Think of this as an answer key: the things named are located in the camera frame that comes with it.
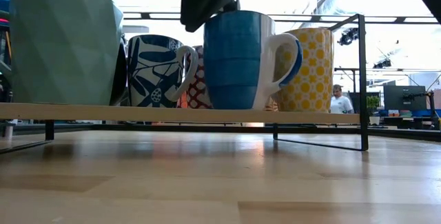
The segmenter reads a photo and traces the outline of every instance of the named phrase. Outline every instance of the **wooden shelf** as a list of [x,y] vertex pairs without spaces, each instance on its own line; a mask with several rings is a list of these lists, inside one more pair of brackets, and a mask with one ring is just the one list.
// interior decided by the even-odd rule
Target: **wooden shelf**
[[360,123],[359,114],[268,112],[258,110],[193,110],[29,103],[0,103],[0,119],[239,123]]

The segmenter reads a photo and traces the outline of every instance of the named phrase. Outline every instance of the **blue and white leaf pattern mug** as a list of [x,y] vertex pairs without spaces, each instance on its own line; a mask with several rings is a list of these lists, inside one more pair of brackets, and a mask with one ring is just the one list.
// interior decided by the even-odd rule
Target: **blue and white leaf pattern mug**
[[[190,53],[183,78],[183,59]],[[194,80],[198,53],[176,39],[146,34],[132,37],[128,57],[129,102],[131,106],[176,108],[177,101]]]

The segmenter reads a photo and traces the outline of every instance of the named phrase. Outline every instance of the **white mug handle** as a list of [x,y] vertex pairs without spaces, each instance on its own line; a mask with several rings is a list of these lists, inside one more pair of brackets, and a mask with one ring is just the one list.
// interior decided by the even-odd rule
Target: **white mug handle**
[[303,61],[303,51],[299,40],[292,34],[277,34],[268,37],[264,44],[264,50],[269,49],[271,60],[276,63],[276,51],[283,44],[290,45],[290,52],[296,58],[288,72],[279,80],[268,85],[268,94],[274,94],[285,87],[298,73]]
[[184,68],[182,61],[183,61],[183,57],[187,53],[190,53],[190,57],[191,57],[188,72],[186,72],[184,81],[181,83],[181,86],[179,86],[179,88],[176,89],[176,92],[173,94],[170,101],[177,101],[178,99],[180,99],[184,91],[188,90],[188,87],[190,86],[190,83],[193,81],[194,75],[198,70],[198,60],[199,60],[198,53],[195,51],[194,48],[189,47],[188,45],[183,45],[180,48],[178,48],[178,50],[176,51],[176,58],[179,61],[179,65],[182,68]]

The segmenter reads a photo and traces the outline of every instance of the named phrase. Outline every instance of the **wooden surface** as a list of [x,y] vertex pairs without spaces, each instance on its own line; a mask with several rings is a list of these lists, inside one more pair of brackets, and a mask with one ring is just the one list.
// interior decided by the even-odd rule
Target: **wooden surface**
[[[0,156],[0,223],[441,223],[441,146],[87,131]],[[334,145],[359,136],[280,135]],[[15,141],[40,141],[43,135]]]
[[358,114],[269,112],[257,110],[193,110],[0,103],[0,119],[193,121],[259,123],[359,123]]

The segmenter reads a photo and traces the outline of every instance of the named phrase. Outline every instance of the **blue mug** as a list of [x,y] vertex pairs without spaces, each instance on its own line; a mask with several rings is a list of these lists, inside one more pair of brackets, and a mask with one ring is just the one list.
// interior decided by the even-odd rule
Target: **blue mug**
[[[192,60],[182,80],[187,53]],[[139,35],[129,40],[127,66],[131,106],[176,108],[177,101],[194,80],[198,53],[170,37]]]
[[[263,110],[268,98],[297,75],[303,60],[300,42],[292,34],[274,35],[274,27],[267,15],[241,10],[205,24],[205,81],[213,108]],[[285,44],[294,62],[274,81],[276,50]]]

